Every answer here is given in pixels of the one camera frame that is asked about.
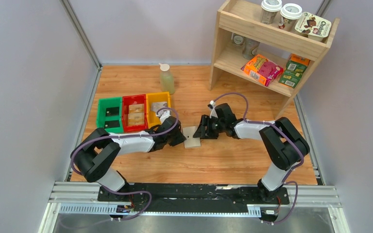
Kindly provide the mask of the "beige card holder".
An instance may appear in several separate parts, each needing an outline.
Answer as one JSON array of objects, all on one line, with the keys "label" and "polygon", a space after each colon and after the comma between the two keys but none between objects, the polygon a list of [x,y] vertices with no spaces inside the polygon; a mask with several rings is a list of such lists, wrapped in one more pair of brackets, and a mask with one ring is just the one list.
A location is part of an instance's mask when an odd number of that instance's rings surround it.
[{"label": "beige card holder", "polygon": [[200,138],[194,138],[193,135],[198,129],[197,126],[191,127],[184,127],[183,128],[183,135],[185,136],[186,140],[184,141],[184,147],[186,149],[189,148],[197,148],[201,146]]}]

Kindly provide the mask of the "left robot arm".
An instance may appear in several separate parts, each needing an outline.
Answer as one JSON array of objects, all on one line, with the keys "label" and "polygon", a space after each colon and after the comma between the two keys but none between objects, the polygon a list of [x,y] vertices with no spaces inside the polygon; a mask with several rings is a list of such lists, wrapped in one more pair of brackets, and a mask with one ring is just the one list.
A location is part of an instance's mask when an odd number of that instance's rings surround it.
[{"label": "left robot arm", "polygon": [[117,201],[127,199],[129,188],[122,175],[112,168],[120,155],[154,152],[164,146],[182,144],[186,137],[180,121],[169,116],[163,123],[136,133],[109,133],[97,128],[71,153],[71,166],[89,183],[97,182]]}]

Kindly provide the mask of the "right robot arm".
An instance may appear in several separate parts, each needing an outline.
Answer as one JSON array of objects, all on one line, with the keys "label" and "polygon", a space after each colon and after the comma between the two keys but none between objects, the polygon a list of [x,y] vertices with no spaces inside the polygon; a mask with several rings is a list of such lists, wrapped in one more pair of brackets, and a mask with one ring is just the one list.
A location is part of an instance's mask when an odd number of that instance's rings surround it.
[{"label": "right robot arm", "polygon": [[254,139],[264,143],[271,159],[267,173],[258,181],[258,198],[270,203],[276,197],[290,172],[309,154],[307,141],[292,122],[281,117],[275,121],[247,121],[236,118],[227,103],[210,106],[202,115],[195,138],[217,139],[220,133],[235,139]]}]

